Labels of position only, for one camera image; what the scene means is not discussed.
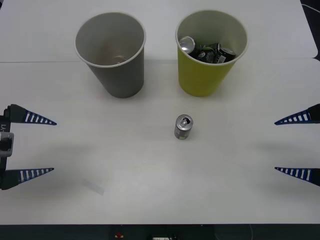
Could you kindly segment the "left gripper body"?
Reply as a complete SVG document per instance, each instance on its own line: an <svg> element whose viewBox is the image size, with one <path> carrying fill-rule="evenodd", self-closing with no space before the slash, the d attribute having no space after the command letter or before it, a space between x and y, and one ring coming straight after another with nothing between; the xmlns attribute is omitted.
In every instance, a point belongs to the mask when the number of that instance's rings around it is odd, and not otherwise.
<svg viewBox="0 0 320 240"><path fill-rule="evenodd" d="M1 132L10 132L11 123L3 115L0 116L0 131ZM6 170L7 167L7 157L0 158L0 174Z"/></svg>

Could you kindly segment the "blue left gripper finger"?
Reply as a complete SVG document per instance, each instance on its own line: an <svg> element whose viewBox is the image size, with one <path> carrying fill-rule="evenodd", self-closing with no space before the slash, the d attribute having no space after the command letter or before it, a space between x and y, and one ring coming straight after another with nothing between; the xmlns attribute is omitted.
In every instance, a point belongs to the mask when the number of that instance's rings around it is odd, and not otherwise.
<svg viewBox="0 0 320 240"><path fill-rule="evenodd" d="M11 123L57 125L57 123L53 120L35 112L29 111L17 104L9 105L4 110L4 116L8 118Z"/></svg>
<svg viewBox="0 0 320 240"><path fill-rule="evenodd" d="M8 190L53 171L54 168L5 170L0 178L0 189Z"/></svg>

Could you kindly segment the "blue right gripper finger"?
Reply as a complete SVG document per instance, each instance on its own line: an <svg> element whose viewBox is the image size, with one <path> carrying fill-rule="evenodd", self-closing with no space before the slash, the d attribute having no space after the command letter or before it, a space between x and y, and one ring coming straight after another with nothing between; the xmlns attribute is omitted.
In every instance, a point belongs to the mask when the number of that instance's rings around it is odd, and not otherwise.
<svg viewBox="0 0 320 240"><path fill-rule="evenodd" d="M320 186L320 169L319 168L285 168L274 167L275 170L288 176L303 180L305 182Z"/></svg>
<svg viewBox="0 0 320 240"><path fill-rule="evenodd" d="M292 124L319 124L320 123L320 104L309 107L306 110L291 114L276 121L275 125Z"/></svg>

